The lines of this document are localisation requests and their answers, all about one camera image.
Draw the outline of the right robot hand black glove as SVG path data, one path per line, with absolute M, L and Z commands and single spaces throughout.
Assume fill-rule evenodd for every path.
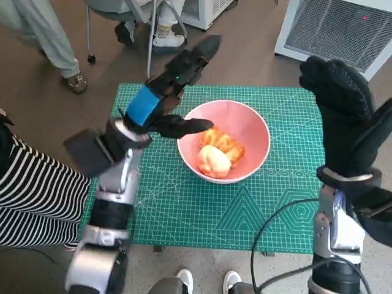
M 337 59 L 311 56 L 300 71 L 322 116 L 325 166 L 346 178 L 369 174 L 391 133 L 391 100 L 375 107 L 367 80 Z

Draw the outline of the left robot hand blue tape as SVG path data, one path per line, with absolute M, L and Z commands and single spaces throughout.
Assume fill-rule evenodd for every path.
M 207 119 L 184 119 L 172 111 L 181 103 L 186 86 L 194 85 L 221 45 L 220 35 L 205 37 L 192 49 L 184 49 L 165 65 L 164 71 L 149 79 L 131 98 L 125 126 L 137 133 L 156 132 L 165 138 L 179 139 L 214 126 Z

